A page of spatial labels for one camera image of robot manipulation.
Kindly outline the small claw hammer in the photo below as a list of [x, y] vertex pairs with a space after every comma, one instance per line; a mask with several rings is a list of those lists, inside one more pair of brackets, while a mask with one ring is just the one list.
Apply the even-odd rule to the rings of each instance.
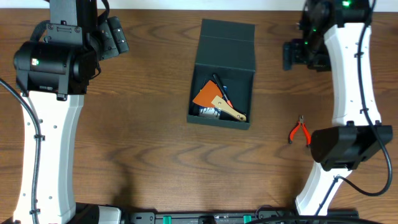
[[238, 112], [231, 103], [230, 98], [225, 92], [224, 85], [221, 83], [221, 80], [217, 74], [213, 74], [213, 78], [215, 80], [216, 85], [220, 89], [221, 96], [215, 95], [211, 104], [217, 108], [218, 110], [232, 116], [234, 119], [243, 122], [247, 120], [245, 114]]

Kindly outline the orange scraper wooden handle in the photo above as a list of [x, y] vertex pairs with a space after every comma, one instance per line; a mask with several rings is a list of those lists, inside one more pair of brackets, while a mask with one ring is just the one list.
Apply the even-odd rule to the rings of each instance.
[[192, 101], [194, 104], [202, 107], [217, 108], [218, 110], [229, 114], [240, 122], [247, 121], [247, 118], [244, 114], [236, 111], [228, 104], [226, 100], [223, 99], [221, 90], [211, 80], [206, 83], [206, 85], [199, 91]]

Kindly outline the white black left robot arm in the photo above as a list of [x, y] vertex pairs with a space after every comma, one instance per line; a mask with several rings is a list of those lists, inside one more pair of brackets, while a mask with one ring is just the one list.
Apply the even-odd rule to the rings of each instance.
[[128, 50], [120, 20], [99, 13], [96, 1], [50, 1], [50, 19], [14, 55], [24, 158], [11, 222], [121, 221], [119, 208], [75, 202], [73, 160], [88, 85], [101, 73], [100, 61]]

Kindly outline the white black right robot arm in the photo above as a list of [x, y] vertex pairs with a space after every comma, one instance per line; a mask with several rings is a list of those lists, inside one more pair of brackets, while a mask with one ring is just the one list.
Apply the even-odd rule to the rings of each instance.
[[382, 123], [374, 97], [369, 45], [375, 2], [306, 0], [298, 28], [302, 37], [283, 46], [283, 69], [306, 65], [330, 72], [334, 108], [330, 128], [309, 134], [313, 166], [295, 199], [301, 216], [325, 217], [339, 186], [377, 152], [393, 130]]

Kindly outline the dark green box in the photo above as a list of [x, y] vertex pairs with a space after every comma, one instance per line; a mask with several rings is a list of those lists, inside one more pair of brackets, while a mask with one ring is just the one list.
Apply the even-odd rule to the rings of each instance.
[[[187, 121], [189, 123], [247, 130], [250, 128], [252, 86], [256, 72], [255, 25], [203, 19], [194, 63]], [[217, 74], [234, 108], [245, 114], [240, 122], [221, 111], [219, 119], [199, 117], [194, 97]]]

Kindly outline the blue screwdriver bit case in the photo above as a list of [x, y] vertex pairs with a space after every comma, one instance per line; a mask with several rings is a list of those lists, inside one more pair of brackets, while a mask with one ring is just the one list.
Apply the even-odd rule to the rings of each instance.
[[221, 111], [217, 108], [210, 107], [199, 107], [199, 117], [210, 118], [210, 119], [219, 119], [221, 115]]

